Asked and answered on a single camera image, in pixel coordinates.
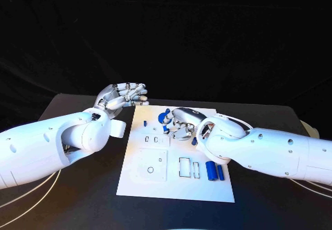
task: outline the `white board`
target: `white board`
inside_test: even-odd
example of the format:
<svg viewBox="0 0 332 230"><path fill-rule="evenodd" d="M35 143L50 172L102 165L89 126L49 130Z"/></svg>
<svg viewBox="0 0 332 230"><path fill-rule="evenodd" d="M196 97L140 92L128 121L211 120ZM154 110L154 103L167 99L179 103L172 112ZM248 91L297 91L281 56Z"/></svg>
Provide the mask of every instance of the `white board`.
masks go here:
<svg viewBox="0 0 332 230"><path fill-rule="evenodd" d="M163 139L160 146L154 143L149 144L144 141L146 136L149 136L150 139L154 135L157 136L163 133L163 127L157 121L157 116L167 108L173 110L176 107L149 105L137 106L134 109L128 145L115 194L121 196L141 196L234 203L228 167L227 165L222 166L225 180L209 181L205 167L205 162L209 161L209 159L202 152L196 151L196 146L192 145L192 140L177 141L170 139L170 144L167 144L167 139ZM203 113L206 116L214 116L216 114L215 109L192 109ZM150 162L144 160L137 160L137 157L140 157L141 154L141 149L150 149L143 151L150 152L150 154L157 154L156 157L153 157L154 159L162 156L160 154L163 154L165 159L163 152L166 152L165 181L160 179L159 175L156 178L152 177L152 179L149 179L149 175L141 174L143 171L146 173L146 168L150 164ZM179 158L190 159L190 178L179 177ZM199 163L199 179L193 178L193 162ZM154 166L154 170L163 173L165 170L162 168L156 169L156 167L159 167L157 164Z"/></svg>

